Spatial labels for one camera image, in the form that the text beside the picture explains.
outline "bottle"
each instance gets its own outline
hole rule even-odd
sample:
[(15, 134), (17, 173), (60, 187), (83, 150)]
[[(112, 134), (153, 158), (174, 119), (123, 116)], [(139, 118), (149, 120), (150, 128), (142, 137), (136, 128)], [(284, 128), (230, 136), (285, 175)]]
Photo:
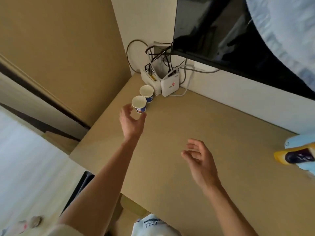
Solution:
[(286, 149), (274, 153), (275, 159), (284, 164), (291, 165), (307, 161), (315, 161), (315, 143), (310, 143), (301, 147)]

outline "tv screen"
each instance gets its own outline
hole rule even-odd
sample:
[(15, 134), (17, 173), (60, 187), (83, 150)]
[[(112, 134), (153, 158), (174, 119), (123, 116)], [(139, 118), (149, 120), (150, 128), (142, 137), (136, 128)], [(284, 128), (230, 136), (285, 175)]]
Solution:
[(267, 47), (246, 0), (178, 0), (172, 52), (315, 100)]

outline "paper cup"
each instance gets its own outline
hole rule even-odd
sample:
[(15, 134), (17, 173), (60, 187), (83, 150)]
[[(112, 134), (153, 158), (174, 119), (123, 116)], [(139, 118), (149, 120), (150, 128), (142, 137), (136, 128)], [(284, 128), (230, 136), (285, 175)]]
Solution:
[(136, 96), (132, 99), (132, 106), (136, 109), (138, 113), (143, 113), (146, 111), (147, 100), (144, 96)]
[(140, 88), (140, 94), (147, 99), (147, 103), (152, 102), (154, 89), (150, 85), (144, 85)]

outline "forearm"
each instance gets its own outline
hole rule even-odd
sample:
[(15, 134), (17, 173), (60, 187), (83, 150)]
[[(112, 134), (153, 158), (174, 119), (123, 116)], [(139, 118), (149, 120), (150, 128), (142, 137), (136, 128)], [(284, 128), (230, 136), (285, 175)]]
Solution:
[(222, 186), (209, 187), (204, 193), (212, 203), (224, 236), (258, 236)]
[(125, 140), (59, 219), (85, 236), (103, 236), (111, 220), (138, 138)]

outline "wooden desk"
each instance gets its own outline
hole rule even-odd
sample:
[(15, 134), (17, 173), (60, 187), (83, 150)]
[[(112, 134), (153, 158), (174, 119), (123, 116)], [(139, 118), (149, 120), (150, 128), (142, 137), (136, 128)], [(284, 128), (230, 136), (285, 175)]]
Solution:
[[(134, 75), (70, 158), (97, 174), (123, 140), (121, 106), (142, 85), (140, 75)], [(273, 158), (293, 133), (191, 91), (183, 97), (154, 98), (147, 114), (124, 195), (186, 235), (222, 235), (180, 156), (188, 138), (201, 139), (214, 155), (223, 186), (260, 236), (314, 234), (314, 179)]]

